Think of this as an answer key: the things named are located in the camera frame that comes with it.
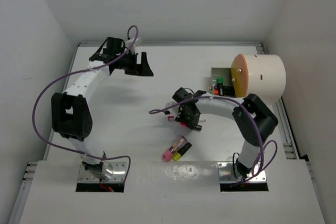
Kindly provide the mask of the pink black highlighter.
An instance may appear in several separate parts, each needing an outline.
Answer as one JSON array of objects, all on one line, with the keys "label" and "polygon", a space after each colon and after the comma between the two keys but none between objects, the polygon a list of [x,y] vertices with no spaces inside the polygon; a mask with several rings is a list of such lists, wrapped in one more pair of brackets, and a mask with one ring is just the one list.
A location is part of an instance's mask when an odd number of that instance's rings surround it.
[{"label": "pink black highlighter", "polygon": [[187,127],[190,130],[195,130],[195,131],[201,131],[202,130],[202,126],[196,123],[183,123],[180,122],[181,126]]}]

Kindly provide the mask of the yellow black highlighter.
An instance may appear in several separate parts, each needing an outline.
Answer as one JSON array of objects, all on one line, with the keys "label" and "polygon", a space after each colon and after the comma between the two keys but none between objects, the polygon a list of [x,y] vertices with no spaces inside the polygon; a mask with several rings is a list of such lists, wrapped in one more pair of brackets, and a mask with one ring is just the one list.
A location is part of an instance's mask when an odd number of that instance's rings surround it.
[{"label": "yellow black highlighter", "polygon": [[179,149],[174,155],[173,160],[178,161],[190,148],[192,147],[191,143],[186,143],[181,149]]}]

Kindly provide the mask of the green black highlighter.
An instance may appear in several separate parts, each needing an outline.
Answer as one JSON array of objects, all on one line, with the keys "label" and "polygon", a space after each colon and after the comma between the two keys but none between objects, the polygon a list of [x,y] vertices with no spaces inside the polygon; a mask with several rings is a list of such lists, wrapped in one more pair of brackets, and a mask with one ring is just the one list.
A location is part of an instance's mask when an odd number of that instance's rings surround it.
[{"label": "green black highlighter", "polygon": [[219,85],[219,84],[222,84],[222,85],[223,85],[223,78],[218,77],[218,78],[216,79],[216,83],[217,83],[217,85]]}]

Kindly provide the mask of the green drawer with gold knob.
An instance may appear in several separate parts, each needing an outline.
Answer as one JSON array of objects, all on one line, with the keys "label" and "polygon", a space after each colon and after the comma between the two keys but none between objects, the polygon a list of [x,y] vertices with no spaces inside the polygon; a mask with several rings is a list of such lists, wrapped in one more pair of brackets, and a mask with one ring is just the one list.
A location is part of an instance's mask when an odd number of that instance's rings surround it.
[{"label": "green drawer with gold knob", "polygon": [[214,94],[214,86],[217,84],[216,79],[218,77],[223,78],[223,85],[219,84],[219,95],[224,97],[235,97],[235,90],[234,85],[232,82],[232,75],[230,68],[216,68],[211,67],[211,74],[210,74],[210,85],[209,90],[210,93]]}]

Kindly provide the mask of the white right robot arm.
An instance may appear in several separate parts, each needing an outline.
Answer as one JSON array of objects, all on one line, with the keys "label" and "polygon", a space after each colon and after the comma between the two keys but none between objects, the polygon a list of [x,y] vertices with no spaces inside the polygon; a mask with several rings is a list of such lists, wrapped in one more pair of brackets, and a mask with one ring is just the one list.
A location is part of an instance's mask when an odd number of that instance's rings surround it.
[{"label": "white right robot arm", "polygon": [[235,121],[244,143],[235,163],[239,178],[247,175],[261,160],[266,139],[274,132],[278,119],[256,94],[249,94],[243,102],[227,97],[211,97],[206,91],[198,90],[192,94],[184,88],[179,88],[172,96],[177,103],[179,111],[177,122],[182,123],[191,130],[200,131],[201,114],[222,116]]}]

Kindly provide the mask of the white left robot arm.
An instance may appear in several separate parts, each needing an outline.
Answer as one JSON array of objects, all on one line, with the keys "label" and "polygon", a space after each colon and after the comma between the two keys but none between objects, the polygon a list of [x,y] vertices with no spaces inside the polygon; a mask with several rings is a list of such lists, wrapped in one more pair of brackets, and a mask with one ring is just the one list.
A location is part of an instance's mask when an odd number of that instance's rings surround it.
[{"label": "white left robot arm", "polygon": [[66,138],[81,153],[82,165],[94,177],[107,178],[107,163],[103,151],[96,151],[88,145],[88,136],[93,120],[88,102],[97,87],[114,70],[123,70],[131,76],[152,77],[154,74],[148,64],[146,52],[142,52],[137,62],[136,47],[140,38],[124,41],[108,37],[99,49],[89,58],[87,72],[84,72],[72,86],[51,97],[52,128]]}]

